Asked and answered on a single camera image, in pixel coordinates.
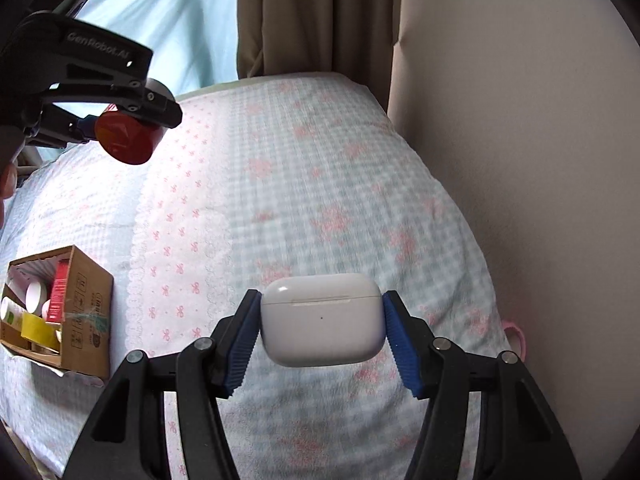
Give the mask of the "person's hand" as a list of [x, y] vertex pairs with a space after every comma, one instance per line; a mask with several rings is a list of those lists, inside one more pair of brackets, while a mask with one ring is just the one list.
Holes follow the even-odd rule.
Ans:
[[17, 184], [17, 166], [10, 162], [3, 169], [0, 179], [0, 226], [4, 225], [6, 218], [6, 201], [14, 195]]

